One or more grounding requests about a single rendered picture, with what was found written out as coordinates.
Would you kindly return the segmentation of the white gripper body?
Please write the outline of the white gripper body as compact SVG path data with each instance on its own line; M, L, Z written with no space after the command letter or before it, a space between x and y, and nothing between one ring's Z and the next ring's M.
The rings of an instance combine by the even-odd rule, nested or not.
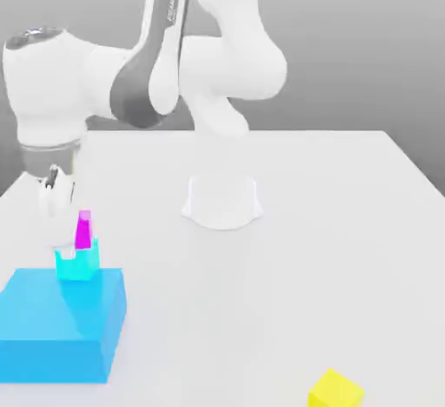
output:
M73 191L57 192L41 189L38 208L42 218L43 237L51 248L64 248L74 243L77 210Z

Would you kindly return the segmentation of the small magenta cube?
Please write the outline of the small magenta cube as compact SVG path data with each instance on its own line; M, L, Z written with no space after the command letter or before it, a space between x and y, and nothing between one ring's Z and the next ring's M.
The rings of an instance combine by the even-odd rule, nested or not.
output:
M75 248L77 250L90 249L92 245L92 226L91 226L91 211L80 210L78 213Z

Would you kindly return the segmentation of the small cyan cube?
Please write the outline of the small cyan cube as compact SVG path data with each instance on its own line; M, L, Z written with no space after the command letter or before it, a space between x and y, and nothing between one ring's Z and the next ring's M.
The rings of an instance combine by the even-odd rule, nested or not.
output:
M94 237L90 248L75 250L72 258L63 258L59 249L54 249L56 276L65 281L88 281L100 268L98 238Z

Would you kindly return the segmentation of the small yellow cube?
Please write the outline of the small yellow cube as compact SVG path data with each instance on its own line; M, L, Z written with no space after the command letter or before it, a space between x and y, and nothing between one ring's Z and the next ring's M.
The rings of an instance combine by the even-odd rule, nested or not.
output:
M364 390L328 369L308 394L307 407L362 407Z

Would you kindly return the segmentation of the large blue box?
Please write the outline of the large blue box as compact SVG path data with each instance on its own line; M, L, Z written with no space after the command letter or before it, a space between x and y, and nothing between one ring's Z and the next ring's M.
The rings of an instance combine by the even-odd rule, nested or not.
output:
M62 281L19 268L0 291L0 384L104 384L126 315L123 272Z

